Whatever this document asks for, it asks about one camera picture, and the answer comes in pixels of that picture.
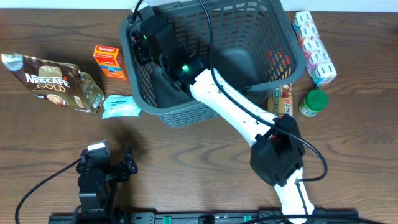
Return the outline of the Nescafe Gold coffee pouch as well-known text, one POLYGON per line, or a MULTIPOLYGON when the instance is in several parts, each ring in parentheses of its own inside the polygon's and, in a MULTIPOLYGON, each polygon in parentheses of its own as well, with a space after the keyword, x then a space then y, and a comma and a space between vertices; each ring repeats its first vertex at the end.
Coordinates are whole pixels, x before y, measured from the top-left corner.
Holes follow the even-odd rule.
POLYGON ((2 54, 4 66, 36 97, 61 107, 96 113, 104 93, 77 65, 21 54, 2 54))

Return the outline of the San Remo spaghetti packet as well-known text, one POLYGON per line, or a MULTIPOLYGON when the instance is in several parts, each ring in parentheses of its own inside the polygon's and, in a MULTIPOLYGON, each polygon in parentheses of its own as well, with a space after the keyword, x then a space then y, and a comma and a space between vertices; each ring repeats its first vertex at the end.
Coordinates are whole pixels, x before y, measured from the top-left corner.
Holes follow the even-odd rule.
MULTIPOLYGON (((267 53, 269 60, 268 73, 271 81, 277 81, 287 78, 292 72, 291 61, 288 56, 281 51, 270 50, 267 53)), ((283 84, 272 91, 268 97, 267 110, 274 113, 278 118, 285 114, 293 116, 293 91, 292 84, 283 84)))

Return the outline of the dark grey plastic basket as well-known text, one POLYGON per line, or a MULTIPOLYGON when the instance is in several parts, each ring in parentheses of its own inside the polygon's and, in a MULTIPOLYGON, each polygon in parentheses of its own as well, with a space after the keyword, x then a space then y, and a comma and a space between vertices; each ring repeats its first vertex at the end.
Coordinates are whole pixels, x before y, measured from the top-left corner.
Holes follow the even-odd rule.
MULTIPOLYGON (((253 103, 260 105, 277 87, 302 76, 305 56, 280 1, 186 1, 149 8, 164 15, 184 48, 212 58, 215 71, 253 103)), ((132 11, 121 23, 119 39, 132 97, 146 113, 170 127, 216 116, 207 105, 174 90, 151 60, 140 65, 132 35, 143 11, 132 11)))

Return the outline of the Kleenex tissue multipack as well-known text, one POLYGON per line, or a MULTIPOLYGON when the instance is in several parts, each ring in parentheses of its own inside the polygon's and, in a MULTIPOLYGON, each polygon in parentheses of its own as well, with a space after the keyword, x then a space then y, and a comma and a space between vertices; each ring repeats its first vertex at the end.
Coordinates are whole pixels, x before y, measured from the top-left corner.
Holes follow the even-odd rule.
POLYGON ((337 72, 320 39, 311 13, 309 11, 297 12, 292 25, 304 52, 307 72, 314 86, 328 85, 337 76, 337 72))

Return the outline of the green lid glass jar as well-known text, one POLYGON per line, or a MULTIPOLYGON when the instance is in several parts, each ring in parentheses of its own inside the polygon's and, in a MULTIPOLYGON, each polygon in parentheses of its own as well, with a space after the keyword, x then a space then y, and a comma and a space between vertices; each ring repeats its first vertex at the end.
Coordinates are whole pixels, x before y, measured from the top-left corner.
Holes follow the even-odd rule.
POLYGON ((306 117, 314 117, 329 103, 328 95, 319 89, 312 90, 299 104, 300 112, 306 117))

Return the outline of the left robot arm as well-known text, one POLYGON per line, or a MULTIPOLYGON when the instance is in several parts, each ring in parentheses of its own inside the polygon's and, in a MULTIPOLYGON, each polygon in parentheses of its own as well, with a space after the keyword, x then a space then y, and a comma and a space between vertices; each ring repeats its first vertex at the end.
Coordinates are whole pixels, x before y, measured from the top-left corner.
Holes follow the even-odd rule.
POLYGON ((130 222, 127 212, 115 206, 118 184, 127 182, 138 171, 129 145, 125 145, 122 158, 112 165, 106 140, 94 142, 82 150, 76 167, 80 175, 80 205, 73 212, 72 223, 130 222))

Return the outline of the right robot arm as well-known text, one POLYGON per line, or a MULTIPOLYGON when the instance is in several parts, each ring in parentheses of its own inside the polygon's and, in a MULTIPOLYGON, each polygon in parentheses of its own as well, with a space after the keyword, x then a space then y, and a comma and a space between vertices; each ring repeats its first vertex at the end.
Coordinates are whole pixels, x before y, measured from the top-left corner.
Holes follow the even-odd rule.
POLYGON ((278 118, 252 103, 215 69, 213 59, 188 53, 163 15, 144 1, 136 4, 129 20, 134 24, 132 46, 141 65, 155 63, 177 91, 184 91, 215 110, 246 140, 251 148, 250 166, 273 186, 282 205, 282 218, 307 223, 315 214, 303 176, 305 147, 296 121, 278 118))

